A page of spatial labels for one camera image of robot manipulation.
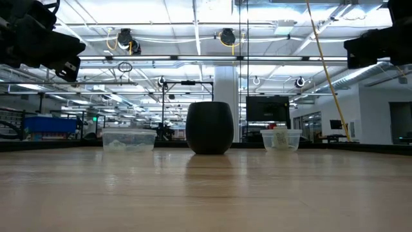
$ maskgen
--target black pot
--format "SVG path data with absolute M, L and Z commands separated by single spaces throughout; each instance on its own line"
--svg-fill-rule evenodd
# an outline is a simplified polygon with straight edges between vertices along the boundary
M 189 106 L 186 139 L 196 154 L 222 155 L 234 135 L 230 106 L 224 102 L 197 102 Z

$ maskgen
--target plastic food container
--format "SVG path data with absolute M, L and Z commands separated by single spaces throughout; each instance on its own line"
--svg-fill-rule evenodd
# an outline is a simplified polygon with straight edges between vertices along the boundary
M 275 128 L 261 130 L 260 133 L 267 151 L 296 151 L 299 147 L 302 130 Z
M 143 129 L 103 129 L 103 149 L 105 152 L 148 152 L 155 146 L 155 130 Z

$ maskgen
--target blue object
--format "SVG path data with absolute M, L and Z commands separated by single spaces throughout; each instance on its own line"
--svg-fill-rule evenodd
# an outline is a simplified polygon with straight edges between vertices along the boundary
M 24 128 L 28 133 L 56 132 L 75 133 L 76 119 L 60 119 L 51 117 L 28 117 L 24 120 Z

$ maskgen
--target column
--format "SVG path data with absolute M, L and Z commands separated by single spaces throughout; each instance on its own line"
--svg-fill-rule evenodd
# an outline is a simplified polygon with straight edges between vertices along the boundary
M 235 66 L 214 68 L 214 101 L 226 102 L 232 111 L 233 142 L 239 142 L 239 78 Z

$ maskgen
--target black monitor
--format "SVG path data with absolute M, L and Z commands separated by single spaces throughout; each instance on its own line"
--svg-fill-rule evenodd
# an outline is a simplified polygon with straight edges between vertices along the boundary
M 249 122 L 286 122 L 290 127 L 289 97 L 246 97 Z
M 331 120 L 330 121 L 330 129 L 332 129 L 332 130 L 341 130 L 342 129 L 342 121 L 340 121 L 340 120 Z

